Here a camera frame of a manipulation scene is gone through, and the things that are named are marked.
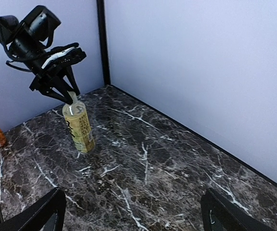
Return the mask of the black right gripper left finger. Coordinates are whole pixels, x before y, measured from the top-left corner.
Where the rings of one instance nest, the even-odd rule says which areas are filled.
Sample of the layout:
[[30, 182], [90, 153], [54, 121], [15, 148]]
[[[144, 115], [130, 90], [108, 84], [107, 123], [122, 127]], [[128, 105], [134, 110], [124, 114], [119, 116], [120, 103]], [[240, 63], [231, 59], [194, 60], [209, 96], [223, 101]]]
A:
[[29, 208], [0, 223], [0, 231], [61, 231], [66, 211], [66, 195], [54, 188]]

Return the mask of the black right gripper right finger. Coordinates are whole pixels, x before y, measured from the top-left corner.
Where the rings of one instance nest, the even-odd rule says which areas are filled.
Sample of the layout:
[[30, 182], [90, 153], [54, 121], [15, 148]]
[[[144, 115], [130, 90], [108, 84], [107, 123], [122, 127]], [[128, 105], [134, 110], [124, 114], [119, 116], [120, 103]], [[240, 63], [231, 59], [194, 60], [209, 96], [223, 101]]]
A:
[[203, 227], [206, 231], [272, 231], [246, 215], [216, 190], [208, 188], [200, 199]]

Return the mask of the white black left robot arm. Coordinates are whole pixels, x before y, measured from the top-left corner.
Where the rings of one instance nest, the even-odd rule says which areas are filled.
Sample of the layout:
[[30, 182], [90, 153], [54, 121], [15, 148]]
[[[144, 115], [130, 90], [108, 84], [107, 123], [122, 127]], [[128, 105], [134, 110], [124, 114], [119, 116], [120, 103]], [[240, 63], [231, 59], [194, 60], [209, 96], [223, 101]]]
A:
[[72, 94], [80, 94], [72, 65], [86, 54], [78, 43], [52, 48], [54, 31], [60, 20], [47, 7], [36, 6], [22, 21], [13, 15], [0, 16], [0, 44], [9, 60], [6, 65], [33, 73], [29, 88], [42, 95], [73, 103]]

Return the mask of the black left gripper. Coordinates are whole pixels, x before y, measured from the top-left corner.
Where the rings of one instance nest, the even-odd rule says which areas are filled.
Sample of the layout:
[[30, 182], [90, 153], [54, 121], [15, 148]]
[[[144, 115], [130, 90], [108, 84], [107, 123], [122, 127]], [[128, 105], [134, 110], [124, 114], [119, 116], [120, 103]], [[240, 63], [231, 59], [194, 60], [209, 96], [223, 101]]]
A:
[[68, 66], [67, 68], [54, 66], [50, 70], [47, 70], [43, 73], [38, 73], [32, 80], [29, 88], [32, 91], [39, 91], [42, 95], [71, 105], [73, 103], [73, 99], [67, 92], [68, 84], [64, 80], [65, 76], [70, 83], [70, 91], [80, 94], [80, 90], [77, 86], [71, 66]]

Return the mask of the green tea plastic bottle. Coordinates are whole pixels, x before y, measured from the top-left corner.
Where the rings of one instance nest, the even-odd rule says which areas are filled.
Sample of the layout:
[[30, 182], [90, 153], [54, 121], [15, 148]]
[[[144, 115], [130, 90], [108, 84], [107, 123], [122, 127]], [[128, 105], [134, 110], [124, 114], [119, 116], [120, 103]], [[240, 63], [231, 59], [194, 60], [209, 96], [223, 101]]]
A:
[[92, 128], [85, 104], [77, 99], [75, 92], [70, 91], [69, 95], [73, 103], [65, 104], [62, 113], [76, 149], [85, 154], [95, 147]]

